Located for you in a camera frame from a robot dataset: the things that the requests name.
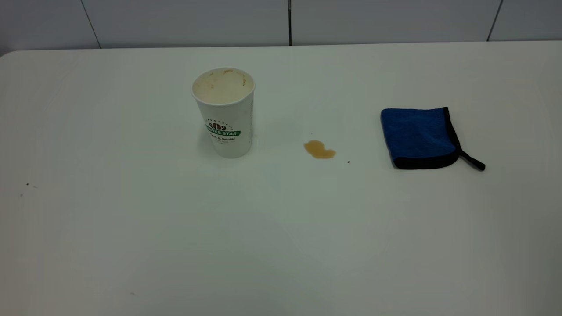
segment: coffee spill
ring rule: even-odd
[[[310,141],[305,143],[305,149],[316,159],[329,159],[336,155],[336,152],[331,149],[326,149],[323,142]]]

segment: white table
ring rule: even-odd
[[[221,65],[240,159],[189,92]],[[0,315],[560,315],[561,84],[562,42],[10,53]],[[395,169],[380,111],[443,106],[486,171]]]

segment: paper cup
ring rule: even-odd
[[[215,150],[222,157],[243,156],[252,146],[255,89],[252,76],[232,67],[211,69],[191,86]]]

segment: green label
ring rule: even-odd
[[[218,130],[207,126],[209,132],[222,136],[240,136],[239,130]]]

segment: blue towel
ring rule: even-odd
[[[479,170],[486,168],[460,147],[446,107],[384,109],[380,120],[392,161],[400,169],[442,168],[451,165],[459,156]]]

